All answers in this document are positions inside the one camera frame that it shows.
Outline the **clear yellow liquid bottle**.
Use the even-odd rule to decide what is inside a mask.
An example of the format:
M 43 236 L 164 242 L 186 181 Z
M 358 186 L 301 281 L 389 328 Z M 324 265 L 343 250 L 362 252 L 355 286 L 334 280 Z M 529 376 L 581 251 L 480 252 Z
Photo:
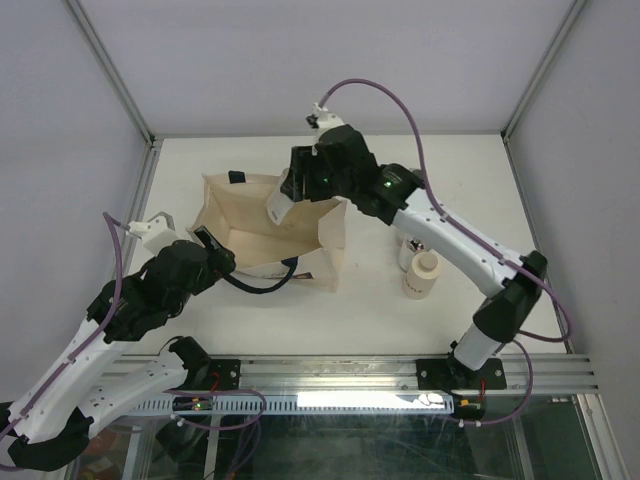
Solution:
M 297 202 L 292 202 L 291 200 L 289 200 L 285 195 L 283 195 L 280 192 L 279 187 L 281 186 L 283 180 L 284 180 L 284 176 L 287 173 L 287 169 L 285 169 L 282 174 L 280 175 L 280 177 L 278 178 L 278 181 L 276 183 L 276 186 L 273 190 L 273 192 L 270 194 L 268 200 L 267 200 L 267 204 L 266 204 L 266 208 L 267 208 L 267 214 L 270 218 L 270 220 L 275 224 L 275 225 L 280 225 L 283 220 L 285 219 L 287 213 L 293 208 L 293 206 L 297 203 Z

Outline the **round silver bottle white cap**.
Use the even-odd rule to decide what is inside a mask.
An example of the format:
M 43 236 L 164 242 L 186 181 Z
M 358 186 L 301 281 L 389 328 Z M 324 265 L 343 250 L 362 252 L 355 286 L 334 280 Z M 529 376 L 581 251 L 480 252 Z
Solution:
M 420 240 L 414 238 L 409 234 L 405 234 L 400 242 L 397 262 L 400 269 L 406 272 L 411 266 L 413 258 L 423 252 L 428 251 L 429 248 L 426 247 Z

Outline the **cream cylindrical bottle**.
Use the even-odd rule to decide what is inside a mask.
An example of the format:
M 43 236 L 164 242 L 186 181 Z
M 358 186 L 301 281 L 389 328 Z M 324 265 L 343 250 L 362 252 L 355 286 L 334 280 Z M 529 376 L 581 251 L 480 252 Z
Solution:
M 440 258 L 435 253 L 423 251 L 416 254 L 402 282 L 406 296 L 414 300 L 426 298 L 436 284 L 441 269 Z

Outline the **cream canvas tote bag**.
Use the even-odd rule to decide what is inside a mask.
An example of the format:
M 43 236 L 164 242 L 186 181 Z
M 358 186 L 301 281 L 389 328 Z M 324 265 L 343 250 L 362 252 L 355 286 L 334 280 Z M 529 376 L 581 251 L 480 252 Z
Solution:
M 296 257 L 294 281 L 335 292 L 346 247 L 346 202 L 303 201 L 275 224 L 269 198 L 281 179 L 237 171 L 205 176 L 203 206 L 188 232 L 206 228 L 234 253 L 242 279 L 280 280 L 287 273 L 282 261 Z

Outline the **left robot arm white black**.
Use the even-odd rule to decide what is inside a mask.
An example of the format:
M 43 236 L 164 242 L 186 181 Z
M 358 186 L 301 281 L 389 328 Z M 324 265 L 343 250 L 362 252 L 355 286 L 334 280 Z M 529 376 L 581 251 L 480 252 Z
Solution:
M 44 377 L 20 399 L 2 403 L 1 435 L 13 439 L 7 448 L 9 470 L 58 470 L 144 399 L 206 383 L 209 356 L 186 336 L 120 382 L 97 384 L 106 368 L 148 332 L 178 317 L 191 297 L 235 270 L 234 253 L 206 228 L 197 228 L 194 236 L 174 241 L 140 271 L 106 284 Z

